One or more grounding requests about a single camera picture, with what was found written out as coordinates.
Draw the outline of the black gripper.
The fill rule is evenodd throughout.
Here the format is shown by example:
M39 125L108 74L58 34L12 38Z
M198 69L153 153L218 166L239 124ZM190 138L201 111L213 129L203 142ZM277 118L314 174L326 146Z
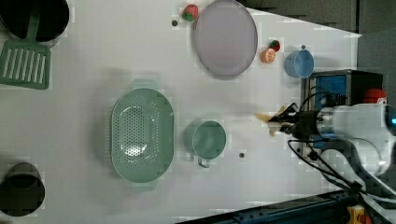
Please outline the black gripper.
M279 129L282 133L292 134L297 139L308 139L310 136L318 135L317 115L318 111L298 112L298 106L292 103L283 106L273 117L270 122L287 122L296 120L293 125L282 125Z

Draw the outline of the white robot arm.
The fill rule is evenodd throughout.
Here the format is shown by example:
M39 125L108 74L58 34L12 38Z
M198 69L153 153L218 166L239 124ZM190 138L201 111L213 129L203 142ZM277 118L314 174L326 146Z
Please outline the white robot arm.
M338 188L387 209L395 207L395 188L380 179L395 156L392 106L337 105L303 111L292 104L259 119L268 124L270 133L289 135L289 147L304 147L307 153L301 159Z

